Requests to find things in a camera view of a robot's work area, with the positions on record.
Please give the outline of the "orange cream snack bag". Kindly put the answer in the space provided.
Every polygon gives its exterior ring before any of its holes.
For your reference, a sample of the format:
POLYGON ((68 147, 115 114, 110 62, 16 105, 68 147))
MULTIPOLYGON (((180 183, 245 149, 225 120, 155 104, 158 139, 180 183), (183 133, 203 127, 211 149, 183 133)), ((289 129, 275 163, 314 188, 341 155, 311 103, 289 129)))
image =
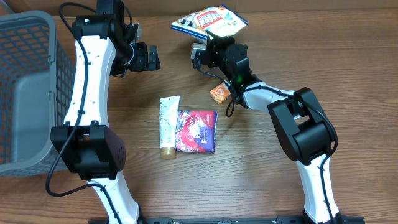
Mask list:
POLYGON ((231 37, 247 25, 247 20, 225 5, 221 5, 184 16, 171 23, 171 29, 190 35, 206 44, 209 32, 220 37, 231 37))

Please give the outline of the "orange white sticker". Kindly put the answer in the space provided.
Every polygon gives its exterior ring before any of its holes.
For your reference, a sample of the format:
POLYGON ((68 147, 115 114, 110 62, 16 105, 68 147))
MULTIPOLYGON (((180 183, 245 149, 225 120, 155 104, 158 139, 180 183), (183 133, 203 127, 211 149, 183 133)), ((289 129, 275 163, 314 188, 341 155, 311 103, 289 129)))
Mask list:
POLYGON ((210 90, 209 94, 218 105, 223 104, 231 96, 228 86, 225 83, 221 83, 210 90))

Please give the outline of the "white tube gold cap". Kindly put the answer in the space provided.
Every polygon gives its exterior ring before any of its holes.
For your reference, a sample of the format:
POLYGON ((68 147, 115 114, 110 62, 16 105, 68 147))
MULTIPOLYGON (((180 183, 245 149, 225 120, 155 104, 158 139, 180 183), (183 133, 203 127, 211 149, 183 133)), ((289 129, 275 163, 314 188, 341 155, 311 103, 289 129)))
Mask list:
POLYGON ((175 159, 177 156, 176 128, 180 96, 170 96, 159 100, 160 157, 175 159))

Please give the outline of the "red purple tissue pack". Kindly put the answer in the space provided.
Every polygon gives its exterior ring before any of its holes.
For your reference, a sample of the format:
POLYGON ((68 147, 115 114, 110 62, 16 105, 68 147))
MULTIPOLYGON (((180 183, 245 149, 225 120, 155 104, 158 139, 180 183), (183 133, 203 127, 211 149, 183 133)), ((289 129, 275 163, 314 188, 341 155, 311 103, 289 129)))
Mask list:
POLYGON ((218 114, 214 110, 179 111, 177 152, 214 153, 218 114))

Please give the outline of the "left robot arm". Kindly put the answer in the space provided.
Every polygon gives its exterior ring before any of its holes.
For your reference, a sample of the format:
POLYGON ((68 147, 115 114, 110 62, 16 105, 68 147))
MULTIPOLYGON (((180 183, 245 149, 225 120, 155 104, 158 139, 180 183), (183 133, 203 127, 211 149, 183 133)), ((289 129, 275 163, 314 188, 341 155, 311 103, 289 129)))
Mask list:
POLYGON ((139 41, 139 24, 118 0, 98 1, 67 28, 75 39, 76 70, 64 122, 50 132, 57 161, 95 190, 108 223, 144 223, 123 174, 124 142, 109 127, 108 92, 111 77, 158 70, 157 47, 139 41))

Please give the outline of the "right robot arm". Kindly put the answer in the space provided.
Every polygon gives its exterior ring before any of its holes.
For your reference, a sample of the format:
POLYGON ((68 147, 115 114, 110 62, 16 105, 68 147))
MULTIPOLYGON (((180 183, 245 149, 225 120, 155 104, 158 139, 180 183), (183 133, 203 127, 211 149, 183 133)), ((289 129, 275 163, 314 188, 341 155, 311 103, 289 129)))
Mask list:
POLYGON ((337 223, 339 209, 333 197, 330 159, 336 151, 336 130, 309 88, 286 91, 267 85, 252 73, 248 48, 232 37, 209 38, 193 44, 193 67, 217 67, 225 75, 235 105, 260 110, 271 117, 280 146, 298 167, 305 196, 303 216, 307 223, 337 223))

